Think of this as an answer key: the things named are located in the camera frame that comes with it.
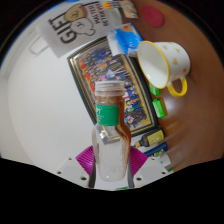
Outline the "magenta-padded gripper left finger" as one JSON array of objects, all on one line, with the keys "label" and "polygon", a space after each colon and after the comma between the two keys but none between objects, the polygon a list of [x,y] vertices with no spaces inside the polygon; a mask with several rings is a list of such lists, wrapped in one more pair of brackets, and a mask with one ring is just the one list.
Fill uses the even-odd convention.
[{"label": "magenta-padded gripper left finger", "polygon": [[93,188],[96,179],[93,147],[89,146],[76,157],[66,159],[56,175],[78,186]]}]

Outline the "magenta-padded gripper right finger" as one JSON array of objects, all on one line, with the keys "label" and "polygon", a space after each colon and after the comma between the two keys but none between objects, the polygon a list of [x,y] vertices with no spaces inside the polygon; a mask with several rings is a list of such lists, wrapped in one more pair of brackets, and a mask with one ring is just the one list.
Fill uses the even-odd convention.
[{"label": "magenta-padded gripper right finger", "polygon": [[138,149],[130,148],[128,186],[140,188],[168,175],[165,166],[156,157],[147,157]]}]

